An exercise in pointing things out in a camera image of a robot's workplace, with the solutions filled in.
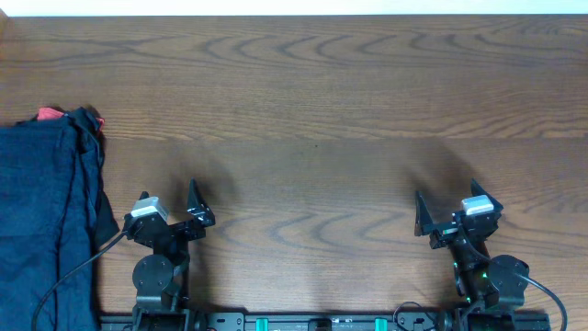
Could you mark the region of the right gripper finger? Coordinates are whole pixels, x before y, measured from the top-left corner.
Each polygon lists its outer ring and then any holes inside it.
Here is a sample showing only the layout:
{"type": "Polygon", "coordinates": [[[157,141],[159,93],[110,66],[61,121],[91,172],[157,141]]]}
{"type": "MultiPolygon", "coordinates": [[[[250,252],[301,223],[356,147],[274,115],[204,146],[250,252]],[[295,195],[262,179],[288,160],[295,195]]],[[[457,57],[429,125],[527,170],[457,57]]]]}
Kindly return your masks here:
{"type": "Polygon", "coordinates": [[[429,210],[426,207],[424,197],[420,191],[415,192],[415,224],[414,235],[429,235],[435,229],[435,225],[429,210]]]}
{"type": "Polygon", "coordinates": [[[503,210],[503,205],[495,197],[488,193],[475,178],[470,181],[470,191],[473,197],[482,195],[486,196],[492,203],[496,212],[501,212],[503,210]]]}

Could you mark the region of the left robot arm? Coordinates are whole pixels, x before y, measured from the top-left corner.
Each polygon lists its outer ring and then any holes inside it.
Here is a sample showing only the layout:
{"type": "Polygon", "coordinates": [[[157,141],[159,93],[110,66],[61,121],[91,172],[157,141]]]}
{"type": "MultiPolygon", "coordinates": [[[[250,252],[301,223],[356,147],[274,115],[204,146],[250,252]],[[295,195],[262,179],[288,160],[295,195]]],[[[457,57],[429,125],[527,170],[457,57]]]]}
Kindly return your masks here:
{"type": "Polygon", "coordinates": [[[216,223],[215,215],[198,190],[189,182],[187,212],[191,218],[167,221],[169,211],[156,196],[144,191],[124,217],[127,238],[151,248],[132,272],[137,290],[132,310],[133,330],[195,330],[207,328],[207,317],[187,306],[190,253],[188,243],[206,236],[216,223]]]}

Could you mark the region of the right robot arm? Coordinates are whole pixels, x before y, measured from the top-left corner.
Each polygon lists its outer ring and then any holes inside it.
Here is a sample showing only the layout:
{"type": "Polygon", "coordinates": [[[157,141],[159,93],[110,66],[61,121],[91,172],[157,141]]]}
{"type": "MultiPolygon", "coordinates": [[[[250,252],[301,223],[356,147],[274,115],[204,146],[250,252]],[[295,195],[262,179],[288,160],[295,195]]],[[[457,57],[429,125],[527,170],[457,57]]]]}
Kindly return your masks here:
{"type": "Polygon", "coordinates": [[[472,180],[471,196],[444,223],[434,221],[424,196],[415,193],[416,236],[427,236],[433,249],[453,258],[455,287],[466,302],[440,314],[441,330],[516,330],[515,310],[525,303],[529,266],[509,255],[491,257],[486,240],[498,228],[503,205],[472,180]]]}

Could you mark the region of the navy blue clothes pile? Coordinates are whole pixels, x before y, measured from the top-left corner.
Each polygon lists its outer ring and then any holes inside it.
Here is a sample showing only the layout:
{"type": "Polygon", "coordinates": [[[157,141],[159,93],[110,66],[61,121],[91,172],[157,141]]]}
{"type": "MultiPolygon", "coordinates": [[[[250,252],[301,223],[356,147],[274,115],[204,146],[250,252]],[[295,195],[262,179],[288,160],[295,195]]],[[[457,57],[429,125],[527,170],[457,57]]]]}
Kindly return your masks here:
{"type": "Polygon", "coordinates": [[[119,232],[103,189],[101,129],[80,117],[1,130],[1,327],[96,330],[87,264],[119,232]]]}

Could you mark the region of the red garment in pile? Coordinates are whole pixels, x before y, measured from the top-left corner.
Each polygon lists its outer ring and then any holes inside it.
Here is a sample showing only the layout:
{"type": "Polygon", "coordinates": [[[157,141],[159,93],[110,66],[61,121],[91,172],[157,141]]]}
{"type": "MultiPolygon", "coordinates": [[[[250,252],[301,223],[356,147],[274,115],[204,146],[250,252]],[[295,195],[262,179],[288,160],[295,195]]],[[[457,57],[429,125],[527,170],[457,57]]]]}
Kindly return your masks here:
{"type": "MultiPolygon", "coordinates": [[[[85,108],[82,108],[82,111],[85,112],[86,116],[90,116],[91,118],[94,118],[95,121],[98,123],[98,128],[102,129],[102,127],[105,124],[105,120],[103,118],[96,117],[96,116],[92,115],[85,108]]],[[[62,111],[62,110],[58,110],[56,108],[43,107],[43,108],[39,108],[36,120],[57,120],[62,117],[74,118],[74,117],[80,117],[80,116],[82,116],[82,113],[79,113],[79,109],[76,109],[75,111],[62,111]]]]}

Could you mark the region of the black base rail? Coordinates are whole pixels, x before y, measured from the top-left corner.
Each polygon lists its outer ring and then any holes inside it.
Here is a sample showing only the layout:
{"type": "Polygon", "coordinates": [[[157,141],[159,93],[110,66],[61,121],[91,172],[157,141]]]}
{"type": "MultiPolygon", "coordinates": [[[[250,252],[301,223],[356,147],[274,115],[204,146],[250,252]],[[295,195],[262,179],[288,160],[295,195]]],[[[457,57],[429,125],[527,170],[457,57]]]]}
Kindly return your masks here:
{"type": "Polygon", "coordinates": [[[440,331],[524,330],[549,331],[546,314],[472,313],[460,321],[450,313],[400,310],[392,314],[144,314],[105,315],[101,330],[211,330],[211,331],[440,331]]]}

